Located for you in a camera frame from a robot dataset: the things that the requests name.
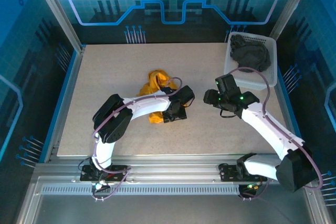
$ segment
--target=glass panel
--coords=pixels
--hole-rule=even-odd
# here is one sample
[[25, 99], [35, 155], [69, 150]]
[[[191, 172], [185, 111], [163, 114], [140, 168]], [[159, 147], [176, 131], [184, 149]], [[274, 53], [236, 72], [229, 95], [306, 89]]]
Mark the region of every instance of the glass panel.
[[[322, 173], [331, 170], [333, 175], [336, 172], [335, 3], [335, 0], [301, 0], [278, 40], [279, 66], [285, 82], [292, 83], [291, 87], [287, 85], [289, 99], [302, 138], [313, 151]], [[294, 70], [285, 74], [290, 66], [295, 66]]]
[[60, 0], [84, 44], [223, 42], [269, 35], [287, 0]]
[[[0, 7], [0, 216], [13, 223], [73, 48], [44, 0], [0, 0]], [[41, 143], [23, 142], [30, 136]]]

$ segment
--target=orange cloth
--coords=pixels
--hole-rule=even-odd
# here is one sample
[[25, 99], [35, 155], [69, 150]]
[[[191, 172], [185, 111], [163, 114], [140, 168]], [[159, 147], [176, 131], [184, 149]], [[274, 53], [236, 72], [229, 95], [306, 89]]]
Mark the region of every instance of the orange cloth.
[[[162, 87], [166, 87], [170, 79], [171, 77], [164, 70], [158, 69], [150, 72], [148, 74], [149, 82], [142, 87], [140, 93], [137, 96], [140, 97], [142, 95], [152, 94], [159, 91]], [[175, 85], [174, 81], [171, 81], [168, 84], [168, 87], [170, 87], [171, 89], [177, 89], [177, 86]], [[151, 113], [149, 115], [149, 122], [162, 123], [163, 122], [162, 112]]]

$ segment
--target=white plastic basket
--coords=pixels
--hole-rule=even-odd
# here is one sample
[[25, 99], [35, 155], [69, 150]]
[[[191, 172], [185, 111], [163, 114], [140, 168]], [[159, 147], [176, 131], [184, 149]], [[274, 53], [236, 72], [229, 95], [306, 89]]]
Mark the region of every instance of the white plastic basket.
[[[269, 82], [270, 87], [274, 87], [278, 81], [278, 61], [277, 61], [277, 43], [274, 39], [265, 37], [262, 35], [256, 34], [248, 34], [248, 33], [239, 33], [239, 32], [232, 32], [229, 35], [229, 39], [227, 42], [227, 49], [226, 49], [226, 58], [225, 58], [225, 65], [224, 65], [224, 74], [229, 73], [231, 70], [238, 67], [238, 62], [233, 60], [230, 56], [231, 53], [231, 45], [230, 39], [232, 35], [240, 34], [245, 41], [261, 41], [269, 51], [271, 66], [262, 72], [262, 74], [266, 77], [266, 80]], [[235, 81], [238, 87], [244, 87], [254, 90], [263, 90], [266, 88], [266, 84], [263, 79], [257, 73], [245, 73], [239, 70], [232, 73], [235, 78]]]

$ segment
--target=black cloth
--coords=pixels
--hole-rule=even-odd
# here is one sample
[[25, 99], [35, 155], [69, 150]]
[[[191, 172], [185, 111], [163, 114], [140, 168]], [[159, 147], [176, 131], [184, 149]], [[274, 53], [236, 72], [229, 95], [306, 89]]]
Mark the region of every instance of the black cloth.
[[231, 36], [230, 40], [230, 55], [239, 67], [250, 67], [263, 72], [271, 66], [269, 51], [261, 41], [245, 41], [239, 34]]

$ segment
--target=beige tabletop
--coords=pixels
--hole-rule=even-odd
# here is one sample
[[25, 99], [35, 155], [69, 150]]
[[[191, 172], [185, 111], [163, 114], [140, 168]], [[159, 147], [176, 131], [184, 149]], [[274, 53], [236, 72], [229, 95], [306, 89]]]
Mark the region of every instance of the beige tabletop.
[[[205, 91], [216, 89], [215, 78], [224, 73], [225, 52], [225, 43], [86, 46], [58, 156], [92, 155], [92, 116], [112, 94], [136, 96], [155, 69], [182, 78], [194, 91], [188, 118], [162, 124], [150, 124], [147, 115], [137, 118], [116, 142], [114, 155], [274, 153], [250, 125], [238, 117], [223, 119], [219, 109], [203, 103]], [[267, 93], [252, 92], [261, 101]], [[267, 110], [284, 124], [274, 88]]]

